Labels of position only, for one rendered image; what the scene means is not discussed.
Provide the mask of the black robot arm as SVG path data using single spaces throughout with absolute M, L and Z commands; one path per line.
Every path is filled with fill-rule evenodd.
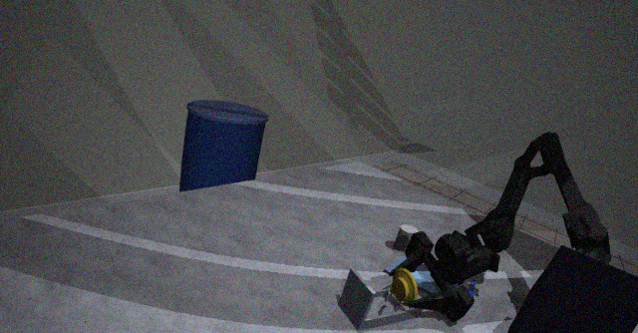
M 540 151 L 544 165 L 531 167 Z M 530 143 L 524 155 L 514 162 L 514 168 L 498 206 L 483 221 L 465 229 L 441 236 L 435 245 L 437 259 L 445 256 L 451 264 L 452 278 L 476 267 L 475 275 L 491 270 L 498 272 L 498 252 L 507 250 L 514 233 L 514 220 L 529 181 L 538 176 L 554 174 L 568 213 L 563 214 L 572 249 L 609 264 L 609 236 L 595 208 L 583 199 L 577 183 L 565 162 L 557 133 L 546 132 Z M 484 241 L 481 245 L 478 234 Z

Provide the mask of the dark grey dish rack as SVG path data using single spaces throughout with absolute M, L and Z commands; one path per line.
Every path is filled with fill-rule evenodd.
M 392 288 L 374 291 L 353 267 L 338 305 L 357 331 L 420 317 L 423 309 L 402 305 L 395 297 Z

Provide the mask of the grey cylinder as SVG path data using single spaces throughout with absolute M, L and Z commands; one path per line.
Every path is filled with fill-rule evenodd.
M 394 247 L 396 247 L 399 251 L 405 252 L 409 241 L 411 240 L 411 237 L 415 232 L 419 231 L 414 226 L 405 224 L 401 225 L 394 243 Z

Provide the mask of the yellow plate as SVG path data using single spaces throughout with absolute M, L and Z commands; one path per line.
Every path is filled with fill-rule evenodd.
M 404 301 L 402 305 L 409 306 L 411 302 L 417 300 L 418 284 L 412 273 L 405 268 L 399 268 L 392 282 L 392 290 L 395 298 L 399 302 Z

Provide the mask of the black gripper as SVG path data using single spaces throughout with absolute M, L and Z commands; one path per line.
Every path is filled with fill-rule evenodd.
M 433 280 L 436 281 L 441 291 L 415 300 L 409 306 L 411 308 L 438 311 L 442 315 L 447 314 L 450 321 L 455 322 L 465 317 L 475 300 L 464 285 L 460 286 L 458 290 L 454 288 L 454 285 L 461 285 L 465 280 L 471 278 L 475 273 L 476 267 L 474 266 L 470 270 L 463 272 L 463 274 L 452 278 L 453 268 L 451 264 L 448 263 L 445 256 L 436 260 L 431 253 L 433 246 L 434 244 L 423 231 L 413 233 L 405 250 L 407 259 L 395 267 L 389 276 L 394 276 L 399 268 L 416 272 L 418 266 L 425 263 L 427 269 L 431 272 L 431 277 L 434 278 Z

